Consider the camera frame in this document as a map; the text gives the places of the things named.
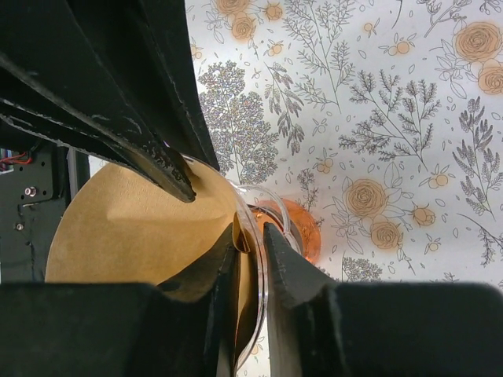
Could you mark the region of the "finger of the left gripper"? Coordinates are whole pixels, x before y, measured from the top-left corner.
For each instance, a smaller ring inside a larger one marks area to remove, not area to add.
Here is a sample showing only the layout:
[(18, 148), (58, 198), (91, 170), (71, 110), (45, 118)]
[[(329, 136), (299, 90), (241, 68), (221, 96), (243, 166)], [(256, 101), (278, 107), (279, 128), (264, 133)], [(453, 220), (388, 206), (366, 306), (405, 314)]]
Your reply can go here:
[(2, 2), (1, 121), (127, 167), (193, 202), (187, 155), (163, 142), (134, 110), (69, 2)]
[(169, 147), (219, 168), (200, 106), (183, 1), (70, 1), (135, 111)]

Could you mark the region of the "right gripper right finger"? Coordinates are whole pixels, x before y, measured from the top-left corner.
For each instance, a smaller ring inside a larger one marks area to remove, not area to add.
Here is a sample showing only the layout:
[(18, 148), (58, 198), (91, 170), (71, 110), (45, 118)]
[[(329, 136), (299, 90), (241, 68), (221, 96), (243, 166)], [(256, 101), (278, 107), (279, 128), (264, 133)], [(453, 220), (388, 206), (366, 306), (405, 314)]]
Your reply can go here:
[(499, 376), (502, 295), (486, 284), (338, 283), (265, 224), (273, 376)]

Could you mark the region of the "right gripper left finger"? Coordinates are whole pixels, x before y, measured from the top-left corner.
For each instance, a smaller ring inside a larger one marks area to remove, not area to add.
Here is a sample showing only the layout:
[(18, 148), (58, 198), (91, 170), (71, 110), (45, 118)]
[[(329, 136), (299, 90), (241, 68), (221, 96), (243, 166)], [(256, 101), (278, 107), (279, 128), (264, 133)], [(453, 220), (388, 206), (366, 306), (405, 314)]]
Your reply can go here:
[(4, 376), (233, 376), (231, 229), (157, 285), (4, 284)]

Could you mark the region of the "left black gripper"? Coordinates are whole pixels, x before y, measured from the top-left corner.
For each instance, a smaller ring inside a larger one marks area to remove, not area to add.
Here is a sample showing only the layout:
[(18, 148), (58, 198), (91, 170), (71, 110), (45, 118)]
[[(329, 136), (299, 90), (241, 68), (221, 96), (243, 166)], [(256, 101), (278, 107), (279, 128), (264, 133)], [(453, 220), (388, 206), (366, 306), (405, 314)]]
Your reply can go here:
[(1, 282), (42, 282), (53, 237), (90, 179), (88, 156), (1, 121)]

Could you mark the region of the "brown paper coffee filter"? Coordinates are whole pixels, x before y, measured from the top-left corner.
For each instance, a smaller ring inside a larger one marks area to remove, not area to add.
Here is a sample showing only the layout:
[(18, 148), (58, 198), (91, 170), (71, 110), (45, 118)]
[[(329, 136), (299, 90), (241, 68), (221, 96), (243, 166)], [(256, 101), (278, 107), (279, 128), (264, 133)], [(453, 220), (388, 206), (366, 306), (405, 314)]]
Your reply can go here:
[(242, 352), (250, 345), (257, 316), (253, 217), (218, 171), (196, 160), (188, 168), (196, 194), (191, 203), (125, 167), (102, 167), (64, 212), (45, 279), (157, 285), (196, 261), (231, 229), (240, 252), (236, 348)]

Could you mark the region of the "orange glass carafe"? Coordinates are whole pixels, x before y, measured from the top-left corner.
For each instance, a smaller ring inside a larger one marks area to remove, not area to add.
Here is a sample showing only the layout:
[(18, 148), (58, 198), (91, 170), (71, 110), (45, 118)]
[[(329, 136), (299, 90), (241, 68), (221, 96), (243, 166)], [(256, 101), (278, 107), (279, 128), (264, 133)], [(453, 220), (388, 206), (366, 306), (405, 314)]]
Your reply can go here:
[(300, 254), (311, 264), (316, 264), (321, 255), (321, 231), (313, 216), (295, 201), (281, 198), (287, 217), (281, 213), (274, 200), (263, 200), (250, 206), (259, 229), (263, 231), (266, 222), (274, 224), (284, 234), (289, 233), (295, 240)]

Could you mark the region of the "clear glass dripper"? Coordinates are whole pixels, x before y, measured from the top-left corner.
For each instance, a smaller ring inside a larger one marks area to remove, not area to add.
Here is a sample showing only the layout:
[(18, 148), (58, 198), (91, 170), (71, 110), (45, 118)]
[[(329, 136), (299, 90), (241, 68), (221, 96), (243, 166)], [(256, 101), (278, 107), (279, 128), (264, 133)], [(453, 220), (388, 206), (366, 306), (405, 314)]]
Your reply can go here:
[(269, 222), (285, 236), (295, 251), (302, 251), (302, 243), (292, 235), (292, 225), (286, 203), (276, 193), (260, 185), (237, 184), (225, 179), (206, 163), (185, 156), (187, 174), (193, 189), (209, 189), (212, 210), (204, 204), (202, 210), (189, 218), (190, 251), (186, 257), (201, 256), (220, 236), (220, 228), (233, 222), (234, 246), (237, 256), (237, 326), (233, 346), (232, 376), (246, 364), (255, 345), (265, 335), (268, 300), (268, 261), (263, 241), (263, 227)]

